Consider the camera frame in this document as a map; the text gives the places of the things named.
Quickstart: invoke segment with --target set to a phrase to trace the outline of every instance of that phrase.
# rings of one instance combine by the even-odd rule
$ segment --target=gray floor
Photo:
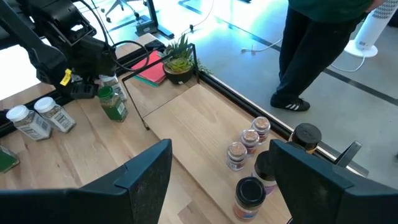
[[[107,9],[112,2],[103,1],[100,7]],[[141,2],[132,2],[131,5],[141,15],[148,14]],[[206,14],[210,10],[211,0],[189,0],[184,5]],[[204,17],[178,5],[177,0],[155,0],[155,6],[159,10],[160,23],[174,32],[176,37],[189,24],[196,24]],[[370,171],[369,178],[398,189],[398,162],[394,158],[398,152],[395,147],[398,140],[394,137],[398,133],[397,106],[325,73],[303,94],[312,103],[310,111],[291,113],[269,106],[271,94],[279,82],[279,52],[269,49],[256,55],[248,52],[242,54],[241,48],[250,48],[252,45],[257,49],[265,47],[253,35],[268,42],[279,40],[284,28],[286,8],[286,0],[253,0],[250,4],[238,0],[216,0],[212,15],[195,29],[194,34],[189,34],[189,39],[197,45],[201,62],[214,75],[284,123],[291,127],[302,122],[317,125],[325,143],[338,151],[344,150],[354,140],[362,143],[363,148],[354,158],[355,162]],[[100,30],[90,12],[85,11],[83,14]],[[106,23],[106,27],[119,27],[110,32],[115,42],[136,38],[134,32],[137,23],[129,22],[132,20],[129,9],[124,12],[115,9],[109,16],[113,22]],[[101,32],[98,32],[97,38],[103,39]],[[377,57],[366,60],[356,73],[338,73],[397,98],[398,89],[394,86],[398,83],[394,72],[398,70],[398,63],[395,63],[397,39],[398,29],[387,28],[377,42]],[[342,54],[335,65],[352,69],[360,62],[359,58]]]

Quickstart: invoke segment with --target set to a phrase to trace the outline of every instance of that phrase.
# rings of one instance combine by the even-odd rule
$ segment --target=green shirt
[[[316,22],[345,22],[363,15],[372,1],[289,0],[289,6]]]

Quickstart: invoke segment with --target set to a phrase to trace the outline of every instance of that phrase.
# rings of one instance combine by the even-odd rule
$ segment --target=small jar
[[[253,120],[251,123],[251,129],[254,129],[257,131],[259,135],[259,144],[264,144],[265,141],[267,140],[269,130],[271,128],[271,124],[268,121],[267,118],[265,117],[257,117]]]
[[[255,177],[245,177],[236,185],[234,213],[244,222],[256,217],[266,199],[266,190],[261,181]]]
[[[98,91],[99,102],[106,115],[113,120],[123,122],[126,119],[128,111],[119,95],[115,94],[113,88],[104,86]]]
[[[276,188],[275,177],[270,162],[269,151],[261,152],[256,159],[254,164],[254,170],[251,174],[252,177],[259,179],[266,190],[266,194],[270,195]]]
[[[246,155],[248,150],[240,142],[234,142],[226,151],[226,164],[231,170],[241,170],[246,163]]]
[[[63,133],[69,132],[76,125],[75,120],[51,97],[46,96],[39,99],[34,108],[44,119]]]
[[[257,145],[259,144],[259,135],[256,130],[244,130],[241,135],[241,143],[248,150],[248,156],[251,157],[256,153]]]
[[[24,105],[13,107],[6,114],[14,126],[35,141],[48,139],[51,136],[51,125],[35,111]]]
[[[19,164],[17,155],[0,146],[0,172],[5,173]]]
[[[313,154],[322,140],[321,131],[312,124],[301,123],[289,137],[289,141],[304,147],[307,153]]]
[[[119,95],[123,102],[127,101],[127,95],[124,92],[122,85],[119,83],[116,74],[112,77],[99,75],[99,79],[102,81],[103,86],[112,87],[113,91]]]

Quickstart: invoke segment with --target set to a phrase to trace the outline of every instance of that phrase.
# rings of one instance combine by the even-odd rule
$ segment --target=red notebook
[[[150,65],[160,59],[160,57],[157,54],[158,54],[157,50],[153,51],[152,53],[149,54],[148,65]],[[146,61],[146,59],[143,59],[131,68],[132,69],[141,68],[143,65],[145,65],[145,61]],[[154,65],[153,67],[148,68],[147,70],[144,70],[143,72],[141,72],[139,74],[139,76],[142,78],[145,78],[146,80],[149,80],[151,82],[160,83],[165,78],[165,74],[163,71],[163,63],[160,62],[160,63]]]

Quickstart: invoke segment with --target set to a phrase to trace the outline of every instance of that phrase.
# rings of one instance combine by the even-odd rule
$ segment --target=white tower fan
[[[398,8],[398,0],[386,0],[381,6],[373,10],[354,40],[350,40],[344,51],[357,57],[373,57],[377,54],[374,43],[387,26]]]

